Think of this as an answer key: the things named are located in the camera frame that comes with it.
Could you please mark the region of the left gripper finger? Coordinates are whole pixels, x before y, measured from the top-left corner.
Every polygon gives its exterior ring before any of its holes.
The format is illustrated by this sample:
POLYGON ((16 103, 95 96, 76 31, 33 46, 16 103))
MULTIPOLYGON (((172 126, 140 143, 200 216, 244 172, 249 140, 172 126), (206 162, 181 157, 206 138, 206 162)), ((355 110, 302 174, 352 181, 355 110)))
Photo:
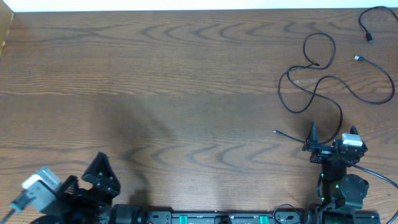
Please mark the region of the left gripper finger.
POLYGON ((70 175, 60 186, 59 196, 75 195, 78 192, 78 178, 70 175))
POLYGON ((114 174, 107 155, 99 152, 81 177, 106 194, 115 198, 120 194, 121 184, 114 174))

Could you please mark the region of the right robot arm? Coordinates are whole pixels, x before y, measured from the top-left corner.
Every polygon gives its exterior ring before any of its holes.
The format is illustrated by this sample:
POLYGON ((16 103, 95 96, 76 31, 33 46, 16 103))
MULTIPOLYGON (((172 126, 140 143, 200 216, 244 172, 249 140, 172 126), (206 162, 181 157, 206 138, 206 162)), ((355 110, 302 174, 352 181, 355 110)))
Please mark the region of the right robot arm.
POLYGON ((347 173, 347 168, 356 165, 368 151, 357 129, 353 126, 327 146, 319 142, 317 125, 312 123, 302 151, 310 152, 310 162, 322 166, 317 184, 322 203, 308 213, 307 222, 354 223, 369 189, 367 180, 347 173))

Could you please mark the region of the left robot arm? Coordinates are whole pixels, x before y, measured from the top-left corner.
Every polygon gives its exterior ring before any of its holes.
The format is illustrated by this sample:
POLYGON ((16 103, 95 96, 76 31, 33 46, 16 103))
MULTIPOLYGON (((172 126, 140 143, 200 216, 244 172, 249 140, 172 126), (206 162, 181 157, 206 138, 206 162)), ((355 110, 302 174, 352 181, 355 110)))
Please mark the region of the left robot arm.
POLYGON ((69 176, 64 182, 56 179, 49 169, 47 176, 29 187, 33 206, 44 216, 34 223, 133 223, 147 222, 143 208, 113 205, 120 194, 121 184, 115 176, 106 154, 99 152, 81 179, 92 185, 79 187, 78 178, 69 176))

